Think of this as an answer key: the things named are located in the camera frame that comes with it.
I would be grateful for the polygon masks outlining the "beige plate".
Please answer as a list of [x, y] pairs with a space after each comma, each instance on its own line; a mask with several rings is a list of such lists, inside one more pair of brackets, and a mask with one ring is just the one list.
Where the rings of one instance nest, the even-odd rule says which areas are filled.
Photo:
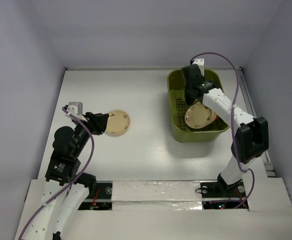
[[123, 110], [112, 110], [108, 112], [109, 118], [105, 133], [112, 137], [119, 137], [123, 135], [130, 126], [130, 117]]

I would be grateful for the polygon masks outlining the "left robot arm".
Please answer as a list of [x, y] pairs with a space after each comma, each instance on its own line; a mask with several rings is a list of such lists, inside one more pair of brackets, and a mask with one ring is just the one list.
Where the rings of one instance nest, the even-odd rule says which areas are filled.
[[61, 240], [83, 200], [96, 193], [96, 177], [79, 169], [79, 155], [87, 141], [105, 132], [109, 114], [79, 116], [67, 110], [65, 114], [76, 126], [63, 126], [54, 134], [41, 205], [22, 229], [20, 240]]

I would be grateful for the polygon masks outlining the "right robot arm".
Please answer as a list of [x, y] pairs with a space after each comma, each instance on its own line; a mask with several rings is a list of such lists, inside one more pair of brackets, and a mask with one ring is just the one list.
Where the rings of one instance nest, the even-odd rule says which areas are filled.
[[205, 81], [198, 65], [191, 64], [181, 69], [185, 80], [187, 104], [198, 100], [212, 109], [229, 125], [232, 133], [232, 157], [226, 168], [218, 175], [216, 190], [221, 196], [234, 191], [250, 163], [269, 148], [268, 122], [263, 117], [254, 117], [236, 104], [214, 83]]

